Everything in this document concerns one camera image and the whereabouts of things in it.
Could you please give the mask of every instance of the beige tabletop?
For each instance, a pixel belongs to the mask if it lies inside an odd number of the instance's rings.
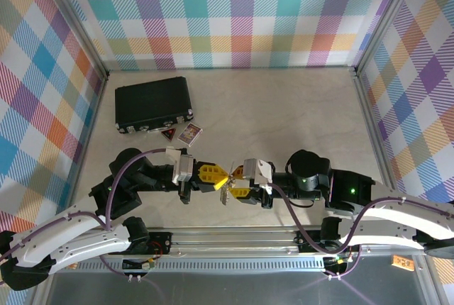
[[[187,78],[194,123],[204,130],[189,153],[225,170],[246,158],[273,161],[278,172],[299,149],[314,151],[337,169],[380,179],[379,170],[348,69],[185,70],[114,72],[107,82],[89,141],[74,200],[87,195],[109,172],[109,163],[126,148],[142,151],[173,145],[159,132],[122,135],[115,129],[117,87],[183,75]],[[153,164],[171,163],[163,154]],[[141,217],[150,227],[251,226],[293,224],[282,200],[272,210],[242,204],[222,205],[219,193],[193,192],[184,205],[176,192],[141,192],[142,206],[127,216]],[[323,202],[297,209],[301,222],[319,224]]]

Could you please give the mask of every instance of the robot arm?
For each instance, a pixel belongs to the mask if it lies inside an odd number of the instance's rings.
[[[39,284],[49,274],[90,257],[124,251],[152,255],[150,252],[153,251],[148,249],[152,233],[139,218],[128,218],[110,231],[84,234],[100,224],[105,228],[106,202],[113,180],[125,163],[137,154],[140,151],[133,148],[121,152],[109,165],[111,176],[96,185],[89,196],[46,223],[22,233],[0,233],[0,253],[7,259],[0,266],[3,280],[13,289],[20,290]],[[249,159],[231,175],[214,163],[197,162],[185,149],[168,148],[166,154],[173,165],[154,166],[143,157],[126,169],[114,194],[112,219],[141,205],[139,191],[178,192],[180,200],[188,204],[192,191],[221,190],[224,204],[227,193],[231,193],[243,203],[261,204],[264,209],[271,209],[274,199],[282,197],[311,201],[323,198],[327,210],[337,217],[323,220],[315,239],[319,245],[337,242],[340,246],[346,241],[349,246],[386,243],[454,258],[453,205],[417,199],[361,174],[333,170],[329,160],[312,152],[300,150],[294,153],[285,172],[275,172],[271,162]],[[377,203],[383,199],[393,202]],[[363,221],[352,236],[351,228],[355,227],[354,220],[358,216],[374,220]],[[56,220],[59,222],[52,229],[43,230]],[[36,236],[29,240],[31,233]],[[17,245],[20,248],[8,254]]]

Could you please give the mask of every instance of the black briefcase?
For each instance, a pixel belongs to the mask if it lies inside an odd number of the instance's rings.
[[[120,133],[169,128],[192,120],[185,77],[148,82],[115,90],[115,126]]]

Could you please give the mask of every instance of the colorful checkered wall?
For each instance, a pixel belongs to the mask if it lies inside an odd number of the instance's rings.
[[[351,64],[383,0],[72,1],[111,69],[153,70]]]
[[[65,204],[100,86],[53,0],[0,0],[0,231]],[[0,304],[26,293],[0,287]]]
[[[398,187],[454,200],[454,0],[405,0],[365,70]],[[454,304],[454,266],[435,264]]]

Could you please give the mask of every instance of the floor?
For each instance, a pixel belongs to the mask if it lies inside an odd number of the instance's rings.
[[[273,161],[283,171],[299,149],[331,160],[331,166],[380,179],[379,170],[346,68],[288,70],[182,70],[114,72],[106,85],[89,141],[75,200],[108,174],[108,164],[125,148],[140,150],[184,144],[169,143],[160,132],[122,135],[114,127],[114,91],[129,84],[183,75],[187,78],[194,122],[204,131],[189,149],[197,160],[225,170],[256,157]],[[177,127],[177,135],[184,125]],[[153,164],[170,163],[163,154]],[[177,193],[140,193],[143,205],[128,216],[140,216],[149,227],[251,226],[293,224],[282,201],[273,210],[235,199],[223,206],[218,192],[194,192],[184,205]],[[297,209],[303,224],[318,224],[323,204]]]

